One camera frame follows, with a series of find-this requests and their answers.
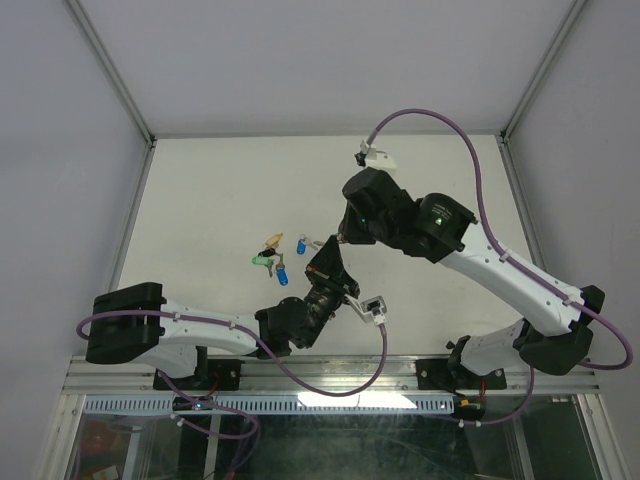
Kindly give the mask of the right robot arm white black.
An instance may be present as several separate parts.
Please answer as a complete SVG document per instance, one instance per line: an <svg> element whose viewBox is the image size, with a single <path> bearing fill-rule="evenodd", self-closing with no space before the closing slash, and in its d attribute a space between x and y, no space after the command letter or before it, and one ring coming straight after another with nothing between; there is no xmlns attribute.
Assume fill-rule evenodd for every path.
<svg viewBox="0 0 640 480"><path fill-rule="evenodd" d="M583 361L593 332L585 308L599 311L604 293L554 278L500 243L453 198L412 199L385 171L366 168L342 188L347 208L339 232L353 245L380 242L475 281L521 316L514 324L448 343L447 374L469 387L492 372L526 364L561 376Z"/></svg>

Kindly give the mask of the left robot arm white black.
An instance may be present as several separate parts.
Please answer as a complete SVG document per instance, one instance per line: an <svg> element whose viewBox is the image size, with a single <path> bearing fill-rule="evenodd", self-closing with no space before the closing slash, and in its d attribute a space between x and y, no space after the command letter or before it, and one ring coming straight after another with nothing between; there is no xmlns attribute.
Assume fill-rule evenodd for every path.
<svg viewBox="0 0 640 480"><path fill-rule="evenodd" d="M188 388L209 377L208 349L237 356L285 357L309 349L336 311L359 295L343 263L339 238L330 236L305 268L311 288L253 315L208 313L163 295L159 283L144 282L95 298L95 320L85 335L91 364L141 363Z"/></svg>

